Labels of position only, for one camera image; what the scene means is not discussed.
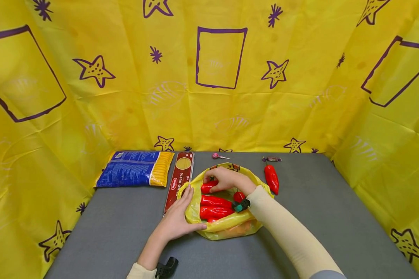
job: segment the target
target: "beige sleeve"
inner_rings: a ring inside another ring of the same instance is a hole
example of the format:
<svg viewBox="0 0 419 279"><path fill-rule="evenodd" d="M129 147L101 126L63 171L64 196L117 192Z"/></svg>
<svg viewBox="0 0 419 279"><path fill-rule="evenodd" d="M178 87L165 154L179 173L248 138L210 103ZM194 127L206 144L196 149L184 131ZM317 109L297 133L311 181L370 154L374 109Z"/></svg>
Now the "beige sleeve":
<svg viewBox="0 0 419 279"><path fill-rule="evenodd" d="M157 269L147 270L141 265L134 263L126 279L155 279Z"/></svg>
<svg viewBox="0 0 419 279"><path fill-rule="evenodd" d="M262 187L257 187L247 198L250 212L270 231L302 279L321 270L342 273L315 236Z"/></svg>

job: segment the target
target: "plastic bag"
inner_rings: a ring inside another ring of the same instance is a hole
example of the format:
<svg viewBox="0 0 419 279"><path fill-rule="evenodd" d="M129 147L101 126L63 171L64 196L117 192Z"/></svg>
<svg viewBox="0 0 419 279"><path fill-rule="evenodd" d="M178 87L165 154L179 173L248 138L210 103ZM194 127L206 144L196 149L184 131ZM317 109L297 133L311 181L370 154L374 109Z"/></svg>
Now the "plastic bag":
<svg viewBox="0 0 419 279"><path fill-rule="evenodd" d="M166 187L172 158L172 152L115 152L96 187Z"/></svg>
<svg viewBox="0 0 419 279"><path fill-rule="evenodd" d="M202 223L200 219L200 201L202 197L202 193L200 187L203 184L203 177L205 172L215 167L225 167L233 171L240 172L248 176L251 181L253 181L258 187L263 187L267 193L274 198L274 195L271 193L270 188L264 182L262 182L259 177L254 175L250 170L240 167L239 165L232 164L232 163L223 163L219 165L215 165L211 168L206 169L197 177L195 177L190 183L185 183L183 187L180 188L178 193L178 199L181 198L184 189L191 185L194 188L194 195L192 197L191 203L189 204L188 208L185 211L185 218L189 223L197 224ZM236 193L238 190L236 188L232 188L226 191L221 191L217 193L213 193L212 195L218 196L233 202L233 194ZM197 231L201 236L207 238L209 240L221 240L226 238L235 238L245 235L250 235L257 232L261 227L262 224L256 220L253 214L250 213L250 210L245 210L239 213L233 213L228 215L227 217L221 218L213 223L207 223L207 229Z"/></svg>

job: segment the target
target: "gray table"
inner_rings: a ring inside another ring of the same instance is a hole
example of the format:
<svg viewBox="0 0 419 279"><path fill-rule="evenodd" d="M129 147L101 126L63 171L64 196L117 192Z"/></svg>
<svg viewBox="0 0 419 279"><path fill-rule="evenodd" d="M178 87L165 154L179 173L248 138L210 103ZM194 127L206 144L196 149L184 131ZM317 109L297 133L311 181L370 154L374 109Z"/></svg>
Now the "gray table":
<svg viewBox="0 0 419 279"><path fill-rule="evenodd" d="M280 180L276 200L324 245L348 279L419 278L330 161L320 154L228 153L261 180L262 156ZM196 153L194 176L216 162ZM165 188L99 189L45 279L124 279L162 218ZM298 278L270 233L209 241L194 233L169 243L161 261L180 261L174 279Z"/></svg>

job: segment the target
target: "yellow backdrop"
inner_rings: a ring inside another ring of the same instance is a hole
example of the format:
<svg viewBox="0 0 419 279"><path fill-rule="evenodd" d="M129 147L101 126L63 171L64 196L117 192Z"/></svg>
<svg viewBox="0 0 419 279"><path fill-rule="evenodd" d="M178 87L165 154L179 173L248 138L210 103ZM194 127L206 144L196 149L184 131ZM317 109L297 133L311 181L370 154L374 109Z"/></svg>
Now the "yellow backdrop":
<svg viewBox="0 0 419 279"><path fill-rule="evenodd" d="M419 0L1 0L0 278L122 149L326 153L419 272Z"/></svg>

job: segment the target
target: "red bell pepper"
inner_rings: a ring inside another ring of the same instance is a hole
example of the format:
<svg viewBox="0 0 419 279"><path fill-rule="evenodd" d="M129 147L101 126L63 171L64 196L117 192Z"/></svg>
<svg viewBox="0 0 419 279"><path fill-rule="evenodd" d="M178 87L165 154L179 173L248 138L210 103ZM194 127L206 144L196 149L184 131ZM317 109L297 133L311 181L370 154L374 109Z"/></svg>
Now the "red bell pepper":
<svg viewBox="0 0 419 279"><path fill-rule="evenodd" d="M200 187L200 190L202 191L202 194L209 194L210 189L214 186L216 186L219 183L218 180L209 181L207 183L203 183L202 187Z"/></svg>
<svg viewBox="0 0 419 279"><path fill-rule="evenodd" d="M231 208L231 202L229 200L225 200L216 196L205 196L202 195L202 199L200 200L201 206L221 206Z"/></svg>
<svg viewBox="0 0 419 279"><path fill-rule="evenodd" d="M264 168L265 180L270 190L277 195L279 191L279 180L273 165L266 165Z"/></svg>
<svg viewBox="0 0 419 279"><path fill-rule="evenodd" d="M235 211L230 208L220 207L220 206L200 206L200 218L202 220L224 218L230 214L233 214Z"/></svg>
<svg viewBox="0 0 419 279"><path fill-rule="evenodd" d="M233 195L233 199L235 200L235 202L241 203L245 199L245 195L242 192L236 192Z"/></svg>

